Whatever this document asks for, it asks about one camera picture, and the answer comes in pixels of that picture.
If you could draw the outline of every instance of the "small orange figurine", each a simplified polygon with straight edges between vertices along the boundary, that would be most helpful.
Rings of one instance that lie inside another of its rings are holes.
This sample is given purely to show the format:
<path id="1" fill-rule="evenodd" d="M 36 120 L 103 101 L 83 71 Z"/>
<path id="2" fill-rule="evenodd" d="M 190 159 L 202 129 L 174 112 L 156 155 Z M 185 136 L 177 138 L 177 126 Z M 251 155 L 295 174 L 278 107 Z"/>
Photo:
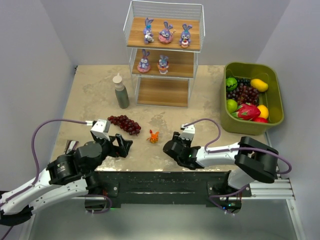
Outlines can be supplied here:
<path id="1" fill-rule="evenodd" d="M 152 133 L 152 130 L 150 129 L 151 137 L 148 137 L 146 140 L 150 140 L 152 144 L 155 144 L 159 140 L 159 132 Z"/>

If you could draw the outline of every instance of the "green bottle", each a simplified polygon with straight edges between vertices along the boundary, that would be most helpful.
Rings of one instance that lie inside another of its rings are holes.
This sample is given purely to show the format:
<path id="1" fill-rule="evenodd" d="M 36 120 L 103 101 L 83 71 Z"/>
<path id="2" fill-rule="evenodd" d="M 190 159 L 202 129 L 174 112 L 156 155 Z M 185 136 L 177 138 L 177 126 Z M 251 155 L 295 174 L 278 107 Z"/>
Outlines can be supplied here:
<path id="1" fill-rule="evenodd" d="M 122 109 L 126 109 L 129 106 L 130 102 L 127 89 L 122 82 L 120 73 L 118 73 L 117 76 L 114 76 L 112 81 L 115 84 L 115 96 L 118 100 L 119 106 Z"/>

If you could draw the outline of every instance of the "green bin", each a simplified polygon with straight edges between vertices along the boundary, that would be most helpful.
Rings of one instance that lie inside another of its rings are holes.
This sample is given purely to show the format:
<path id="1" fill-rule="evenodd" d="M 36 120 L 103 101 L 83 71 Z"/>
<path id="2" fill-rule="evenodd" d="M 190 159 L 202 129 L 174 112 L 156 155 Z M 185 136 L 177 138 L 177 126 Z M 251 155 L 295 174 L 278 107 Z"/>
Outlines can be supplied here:
<path id="1" fill-rule="evenodd" d="M 268 108 L 268 123 L 240 120 L 227 110 L 226 79 L 229 77 L 261 79 L 268 84 L 268 90 L 259 94 L 259 104 Z M 245 62 L 231 62 L 224 68 L 220 90 L 220 121 L 224 130 L 231 133 L 261 135 L 284 120 L 284 110 L 277 74 L 270 67 Z"/>

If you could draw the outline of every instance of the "marble tabletop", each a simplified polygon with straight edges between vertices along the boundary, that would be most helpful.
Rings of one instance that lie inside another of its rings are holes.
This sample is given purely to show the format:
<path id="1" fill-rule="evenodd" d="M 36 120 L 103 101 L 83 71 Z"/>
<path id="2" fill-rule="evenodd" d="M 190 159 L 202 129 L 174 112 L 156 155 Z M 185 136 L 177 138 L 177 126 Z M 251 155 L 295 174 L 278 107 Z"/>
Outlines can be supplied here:
<path id="1" fill-rule="evenodd" d="M 127 115 L 142 127 L 138 136 L 132 136 L 111 125 L 109 135 L 122 134 L 124 139 L 133 140 L 126 158 L 107 157 L 98 171 L 190 171 L 180 167 L 163 153 L 164 144 L 172 138 L 173 132 L 181 132 L 180 125 L 201 118 L 211 118 L 220 122 L 219 89 L 223 79 L 224 66 L 200 65 L 188 108 L 168 106 L 136 105 L 130 69 L 127 65 L 79 65 L 77 67 L 70 95 L 64 112 L 65 119 L 86 121 L 107 119 L 107 117 Z M 130 99 L 130 106 L 121 109 L 118 105 L 112 78 L 120 73 Z M 149 131 L 159 131 L 159 141 L 147 141 Z M 212 122 L 202 121 L 195 125 L 193 146 L 204 146 L 216 138 L 218 129 Z M 210 147 L 236 143 L 242 134 L 226 132 L 222 129 L 221 138 Z M 251 136 L 266 142 L 264 135 Z M 67 140 L 79 141 L 78 146 L 92 141 L 90 127 L 82 124 L 62 122 L 55 143 L 51 161 L 64 152 Z M 228 171 L 230 165 L 216 165 L 196 171 Z"/>

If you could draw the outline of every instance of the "rabbit ear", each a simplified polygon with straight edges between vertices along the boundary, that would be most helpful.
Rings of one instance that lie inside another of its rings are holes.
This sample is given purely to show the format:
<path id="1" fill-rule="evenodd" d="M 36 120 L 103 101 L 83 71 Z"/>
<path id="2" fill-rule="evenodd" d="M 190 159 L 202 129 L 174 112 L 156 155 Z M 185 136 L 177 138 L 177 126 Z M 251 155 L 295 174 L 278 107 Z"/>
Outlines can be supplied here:
<path id="1" fill-rule="evenodd" d="M 168 28 L 168 22 L 164 21 L 163 24 L 164 24 L 164 27 L 167 29 Z"/>

